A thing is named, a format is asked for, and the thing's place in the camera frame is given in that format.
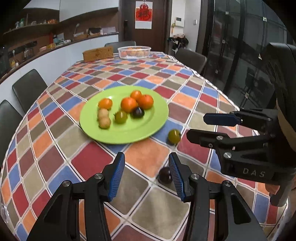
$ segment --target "tangerine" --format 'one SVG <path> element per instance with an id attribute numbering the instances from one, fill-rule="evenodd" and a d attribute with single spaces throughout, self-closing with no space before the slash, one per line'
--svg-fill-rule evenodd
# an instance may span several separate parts
<path id="1" fill-rule="evenodd" d="M 144 110 L 148 110 L 153 106 L 154 100 L 151 95 L 142 95 L 138 99 L 139 107 L 143 108 Z"/>
<path id="2" fill-rule="evenodd" d="M 142 93 L 141 91 L 139 90 L 134 90 L 132 93 L 131 93 L 131 98 L 135 99 L 136 101 L 142 96 Z"/>
<path id="3" fill-rule="evenodd" d="M 109 99 L 109 98 L 103 98 L 98 103 L 98 107 L 100 109 L 107 109 L 107 110 L 109 110 L 109 109 L 111 109 L 112 104 L 113 104 L 113 102 L 112 102 L 111 99 Z"/>
<path id="4" fill-rule="evenodd" d="M 137 101 L 131 97 L 123 98 L 120 107 L 126 113 L 131 113 L 131 111 L 138 106 Z"/>

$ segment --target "plastic basket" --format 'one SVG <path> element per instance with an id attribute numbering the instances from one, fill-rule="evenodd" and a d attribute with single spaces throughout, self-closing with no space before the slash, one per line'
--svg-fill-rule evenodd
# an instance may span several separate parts
<path id="1" fill-rule="evenodd" d="M 139 59 L 147 58 L 150 50 L 151 48 L 146 46 L 127 46 L 118 48 L 118 53 L 122 59 Z"/>

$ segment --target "black chair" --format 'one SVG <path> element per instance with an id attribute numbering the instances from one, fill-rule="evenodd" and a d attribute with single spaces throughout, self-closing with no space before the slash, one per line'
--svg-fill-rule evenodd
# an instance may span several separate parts
<path id="1" fill-rule="evenodd" d="M 25 113 L 46 88 L 46 83 L 35 69 L 26 73 L 12 86 Z"/>
<path id="2" fill-rule="evenodd" d="M 105 47 L 112 46 L 113 53 L 118 53 L 118 48 L 126 47 L 126 46 L 136 46 L 135 41 L 123 41 L 123 42 L 113 42 L 113 43 L 106 43 Z"/>
<path id="3" fill-rule="evenodd" d="M 7 100 L 0 103 L 0 167 L 11 138 L 21 120 L 22 116 Z"/>
<path id="4" fill-rule="evenodd" d="M 175 54 L 175 58 L 187 67 L 201 73 L 207 62 L 207 57 L 200 53 L 188 49 L 180 48 Z"/>

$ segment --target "dining table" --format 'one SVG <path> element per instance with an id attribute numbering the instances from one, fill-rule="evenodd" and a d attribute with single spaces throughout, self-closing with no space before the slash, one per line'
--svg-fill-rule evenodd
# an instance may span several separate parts
<path id="1" fill-rule="evenodd" d="M 159 93 L 169 115 L 152 136 L 134 143 L 110 145 L 89 138 L 79 124 L 80 112 L 96 94 L 133 85 Z M 230 180 L 240 192 L 266 236 L 271 239 L 287 204 L 275 207 L 263 183 L 221 174 L 215 150 L 190 143 L 189 129 L 217 131 L 231 138 L 257 135 L 244 126 L 212 126 L 205 113 L 229 113 L 239 108 L 220 90 L 174 57 L 151 52 L 145 59 L 113 58 L 80 61 L 57 78 L 23 117 L 6 153 L 0 175 L 2 217 L 20 241 L 25 241 L 41 211 L 64 180 L 87 180 L 111 163 L 118 152 L 126 163 L 117 196 L 105 203 L 115 241 L 181 241 L 189 213 L 174 184 L 161 184 L 159 170 L 176 152 L 180 161 L 206 180 Z M 167 143 L 170 130 L 181 132 L 177 145 Z M 215 204 L 210 201 L 208 240 L 213 240 Z M 81 240 L 86 240 L 84 201 L 79 202 Z"/>

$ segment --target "green plate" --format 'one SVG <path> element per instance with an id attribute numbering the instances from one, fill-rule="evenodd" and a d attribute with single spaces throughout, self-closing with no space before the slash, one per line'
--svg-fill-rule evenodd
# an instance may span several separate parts
<path id="1" fill-rule="evenodd" d="M 133 90 L 140 90 L 142 94 L 151 95 L 154 105 L 145 111 L 141 119 L 128 119 L 124 124 L 114 121 L 114 114 L 120 110 L 120 103 L 124 97 L 129 97 Z M 97 121 L 98 102 L 103 98 L 113 101 L 109 117 L 111 126 L 109 129 L 99 128 Z M 140 86 L 120 86 L 107 89 L 92 97 L 83 107 L 80 113 L 80 125 L 83 131 L 92 139 L 108 144 L 125 144 L 140 141 L 157 132 L 168 118 L 168 105 L 164 98 L 150 89 Z"/>

